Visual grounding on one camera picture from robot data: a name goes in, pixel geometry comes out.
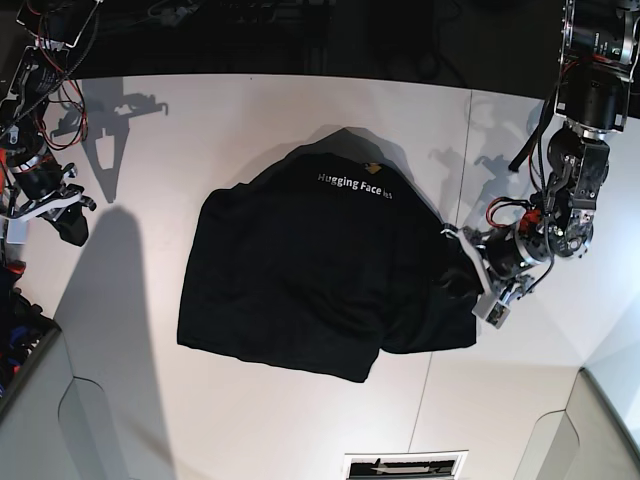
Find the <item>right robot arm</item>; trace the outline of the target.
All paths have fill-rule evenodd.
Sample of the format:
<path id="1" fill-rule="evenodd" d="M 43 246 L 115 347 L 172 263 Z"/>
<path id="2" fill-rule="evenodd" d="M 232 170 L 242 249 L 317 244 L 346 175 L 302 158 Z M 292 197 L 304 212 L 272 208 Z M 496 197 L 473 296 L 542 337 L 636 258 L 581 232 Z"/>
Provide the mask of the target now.
<path id="1" fill-rule="evenodd" d="M 84 97 L 63 95 L 60 103 L 78 114 L 70 141 L 53 140 L 46 130 L 45 114 L 53 96 L 77 85 L 72 76 L 88 55 L 85 44 L 72 56 L 83 33 L 97 35 L 97 1 L 25 1 L 16 22 L 31 37 L 4 88 L 1 101 L 1 221 L 6 231 L 41 218 L 59 237 L 75 246 L 89 236 L 85 210 L 93 199 L 73 183 L 74 164 L 61 166 L 56 153 L 86 138 L 88 120 Z"/>

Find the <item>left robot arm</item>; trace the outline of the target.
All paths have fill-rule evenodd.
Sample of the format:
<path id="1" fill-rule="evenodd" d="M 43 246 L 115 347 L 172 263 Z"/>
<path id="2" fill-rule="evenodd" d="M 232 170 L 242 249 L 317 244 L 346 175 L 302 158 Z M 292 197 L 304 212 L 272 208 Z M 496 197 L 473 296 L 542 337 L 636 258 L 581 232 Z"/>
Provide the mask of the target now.
<path id="1" fill-rule="evenodd" d="M 476 270 L 473 313 L 499 326 L 512 301 L 530 294 L 529 270 L 589 248 L 600 189 L 609 172 L 606 137 L 625 128 L 639 60 L 636 1 L 568 1 L 560 70 L 537 127 L 508 168 L 529 168 L 534 193 L 488 204 L 482 232 L 446 226 Z"/>

